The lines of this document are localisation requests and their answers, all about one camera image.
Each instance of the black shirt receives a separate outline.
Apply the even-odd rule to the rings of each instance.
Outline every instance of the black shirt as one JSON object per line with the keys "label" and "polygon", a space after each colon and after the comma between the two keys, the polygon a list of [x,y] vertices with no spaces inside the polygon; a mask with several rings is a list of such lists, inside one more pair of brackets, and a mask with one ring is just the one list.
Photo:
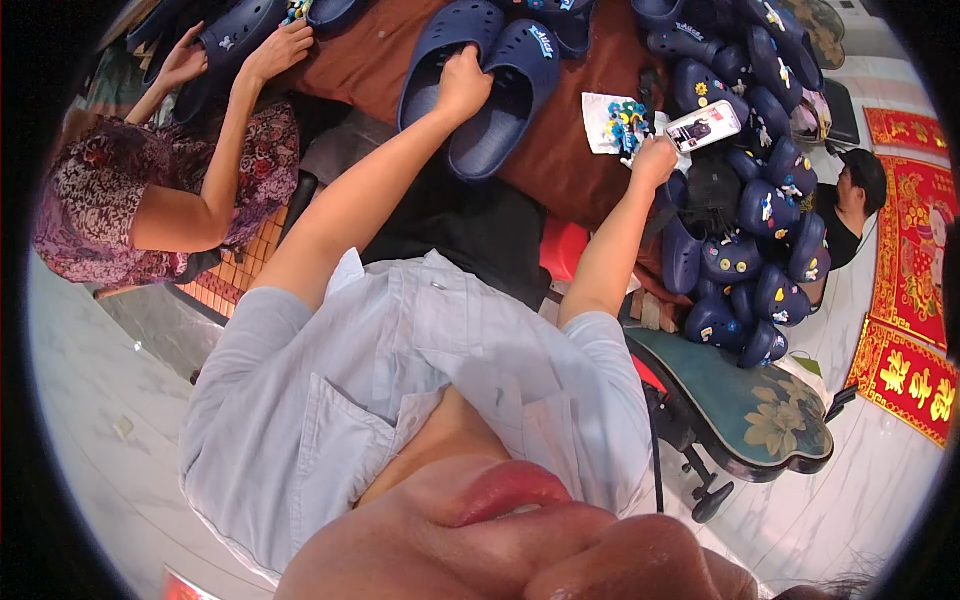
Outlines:
{"label": "black shirt", "polygon": [[836,185],[817,184],[813,206],[817,214],[824,220],[824,225],[827,226],[831,271],[836,271],[847,265],[856,255],[856,249],[860,247],[860,238],[847,229],[847,226],[837,216],[836,206],[838,201]]}

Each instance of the black cap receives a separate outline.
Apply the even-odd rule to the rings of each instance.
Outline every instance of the black cap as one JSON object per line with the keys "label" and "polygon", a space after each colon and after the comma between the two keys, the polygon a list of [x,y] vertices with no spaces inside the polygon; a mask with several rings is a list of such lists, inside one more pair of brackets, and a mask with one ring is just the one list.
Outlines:
{"label": "black cap", "polygon": [[845,152],[840,155],[840,159],[850,169],[853,185],[862,187],[867,194],[867,203],[864,206],[867,216],[886,206],[887,174],[883,171],[880,159],[862,148]]}

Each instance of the mouth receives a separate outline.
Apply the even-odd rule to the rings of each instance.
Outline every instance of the mouth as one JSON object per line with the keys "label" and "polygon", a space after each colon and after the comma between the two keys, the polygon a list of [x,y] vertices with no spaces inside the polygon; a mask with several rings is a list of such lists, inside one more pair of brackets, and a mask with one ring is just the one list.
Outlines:
{"label": "mouth", "polygon": [[473,482],[453,527],[512,518],[572,502],[564,483],[547,469],[526,461],[508,461]]}

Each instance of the purple patterned blouse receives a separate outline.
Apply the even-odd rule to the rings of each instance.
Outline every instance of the purple patterned blouse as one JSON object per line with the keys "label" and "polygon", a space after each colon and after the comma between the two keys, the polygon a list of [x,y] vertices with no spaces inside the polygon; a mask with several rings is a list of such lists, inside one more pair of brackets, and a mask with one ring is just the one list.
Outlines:
{"label": "purple patterned blouse", "polygon": [[[34,248],[68,281],[108,289],[173,281],[189,254],[142,251],[128,232],[147,185],[200,194],[215,138],[103,116],[63,148],[41,192]],[[240,158],[233,222],[224,244],[242,247],[297,188],[300,140],[286,102],[253,114]]]}

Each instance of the red poster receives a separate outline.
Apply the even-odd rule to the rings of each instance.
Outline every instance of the red poster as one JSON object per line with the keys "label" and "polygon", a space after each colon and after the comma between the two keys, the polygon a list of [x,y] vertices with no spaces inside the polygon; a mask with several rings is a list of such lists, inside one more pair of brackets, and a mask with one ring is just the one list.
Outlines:
{"label": "red poster", "polygon": [[949,158],[947,138],[936,119],[886,108],[863,110],[875,146],[903,146]]}
{"label": "red poster", "polygon": [[847,377],[853,384],[936,445],[947,444],[957,370],[940,353],[868,317]]}
{"label": "red poster", "polygon": [[870,315],[921,340],[947,347],[943,260],[947,224],[957,214],[950,170],[911,158],[881,156],[887,205],[877,229]]}

